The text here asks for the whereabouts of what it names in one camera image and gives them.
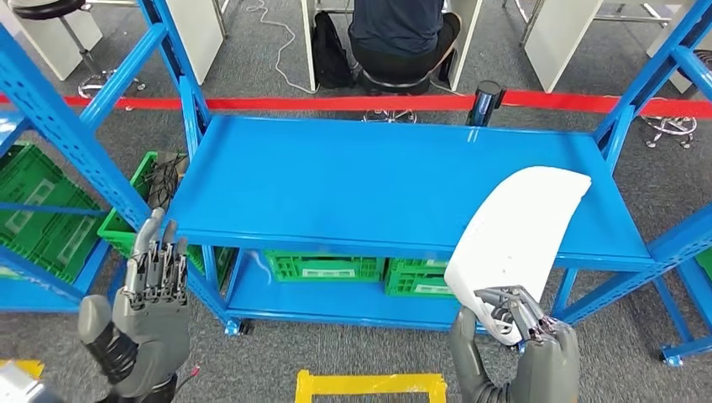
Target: shelf board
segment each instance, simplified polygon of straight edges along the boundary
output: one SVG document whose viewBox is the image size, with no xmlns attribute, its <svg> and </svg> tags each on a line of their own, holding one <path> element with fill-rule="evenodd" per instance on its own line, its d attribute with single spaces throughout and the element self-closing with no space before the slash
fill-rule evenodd
<svg viewBox="0 0 712 403">
<path fill-rule="evenodd" d="M 89 254 L 84 268 L 74 282 L 75 288 L 83 295 L 91 289 L 101 271 L 109 248 L 107 242 L 99 239 Z M 78 309 L 78 304 L 30 281 L 0 278 L 0 311 L 71 313 Z"/>
<path fill-rule="evenodd" d="M 237 318 L 448 330 L 458 312 L 455 298 L 387 296 L 383 283 L 279 282 L 246 254 L 228 313 Z"/>
<path fill-rule="evenodd" d="M 583 133 L 216 116 L 169 210 L 192 243 L 447 258 L 507 176 L 591 176 L 560 257 L 650 259 Z"/>
<path fill-rule="evenodd" d="M 29 119 L 22 113 L 0 112 L 0 157 L 5 155 L 25 130 L 29 128 Z"/>
<path fill-rule="evenodd" d="M 25 280 L 0 279 L 0 312 L 72 313 L 79 308 L 63 296 Z"/>
</svg>

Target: stool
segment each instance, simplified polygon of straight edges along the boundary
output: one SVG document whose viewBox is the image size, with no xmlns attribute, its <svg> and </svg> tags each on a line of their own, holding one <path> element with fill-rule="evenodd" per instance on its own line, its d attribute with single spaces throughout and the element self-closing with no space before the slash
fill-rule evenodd
<svg viewBox="0 0 712 403">
<path fill-rule="evenodd" d="M 702 50 L 696 49 L 693 51 L 709 70 L 712 71 L 712 50 Z M 684 71 L 678 70 L 678 72 L 688 81 L 688 75 Z M 690 99 L 697 93 L 697 88 L 692 84 L 690 88 L 683 94 L 683 99 Z M 656 130 L 655 136 L 652 139 L 646 141 L 646 146 L 654 149 L 657 146 L 657 141 L 662 137 L 663 134 L 667 134 L 673 137 L 686 137 L 680 141 L 680 146 L 684 149 L 689 149 L 694 140 L 694 131 L 697 129 L 697 119 L 691 117 L 645 117 L 642 116 L 643 122 L 647 123 L 648 126 Z"/>
<path fill-rule="evenodd" d="M 369 74 L 366 70 L 361 70 L 356 81 L 371 96 L 378 96 L 383 92 L 397 95 L 422 95 L 430 88 L 429 76 L 424 76 L 418 81 L 406 83 L 392 83 L 381 80 Z M 366 111 L 364 122 L 388 122 L 388 123 L 415 123 L 418 118 L 413 111 Z"/>
<path fill-rule="evenodd" d="M 92 54 L 89 53 L 89 50 L 87 50 L 83 44 L 81 44 L 81 41 L 76 36 L 74 30 L 65 19 L 67 14 L 74 13 L 76 10 L 81 10 L 85 6 L 85 3 L 86 0 L 10 0 L 8 5 L 13 12 L 22 19 L 43 21 L 46 19 L 58 18 L 60 20 L 62 26 L 65 27 L 67 33 L 71 37 L 71 40 L 75 43 L 76 48 L 79 50 L 82 61 L 92 74 L 79 84 L 77 91 L 81 97 L 91 98 L 95 96 L 97 92 L 104 87 L 104 85 L 106 85 L 108 79 L 116 71 L 105 71 L 99 68 L 96 61 L 92 58 Z M 138 91 L 145 89 L 146 85 L 139 79 L 134 78 L 133 81 L 136 83 L 136 89 Z"/>
</svg>

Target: person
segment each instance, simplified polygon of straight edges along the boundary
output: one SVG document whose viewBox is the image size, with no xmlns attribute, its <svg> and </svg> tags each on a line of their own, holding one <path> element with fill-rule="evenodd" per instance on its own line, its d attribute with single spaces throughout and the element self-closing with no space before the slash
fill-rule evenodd
<svg viewBox="0 0 712 403">
<path fill-rule="evenodd" d="M 450 54 L 462 19 L 444 0 L 354 0 L 348 29 L 353 57 L 381 81 L 422 80 Z"/>
</svg>

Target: white plastic panel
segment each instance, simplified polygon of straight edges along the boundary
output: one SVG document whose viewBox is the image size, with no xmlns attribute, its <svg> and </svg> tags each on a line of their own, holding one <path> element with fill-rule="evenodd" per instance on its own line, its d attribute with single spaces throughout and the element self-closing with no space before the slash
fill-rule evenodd
<svg viewBox="0 0 712 403">
<path fill-rule="evenodd" d="M 500 332 L 490 315 L 494 307 L 474 292 L 521 285 L 539 301 L 568 222 L 590 186 L 588 176 L 570 170 L 525 168 L 502 181 L 465 228 L 445 282 L 501 343 L 513 345 L 521 335 Z"/>
</svg>

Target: shelf caster wheel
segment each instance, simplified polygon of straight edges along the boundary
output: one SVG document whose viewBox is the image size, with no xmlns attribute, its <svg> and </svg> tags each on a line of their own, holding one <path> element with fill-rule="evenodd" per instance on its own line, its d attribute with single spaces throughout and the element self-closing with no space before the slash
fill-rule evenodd
<svg viewBox="0 0 712 403">
<path fill-rule="evenodd" d="M 674 357 L 668 357 L 667 359 L 664 359 L 663 362 L 668 367 L 682 367 L 683 366 L 683 360 L 678 355 L 676 355 Z"/>
<path fill-rule="evenodd" d="M 249 319 L 243 319 L 240 321 L 240 327 L 238 329 L 238 334 L 241 336 L 248 336 L 254 330 L 254 323 Z"/>
<path fill-rule="evenodd" d="M 672 346 L 665 345 L 662 346 L 662 351 L 660 352 L 660 360 L 663 361 L 668 367 L 682 367 L 683 359 L 679 355 L 673 355 L 670 357 L 665 357 L 665 351 Z"/>
</svg>

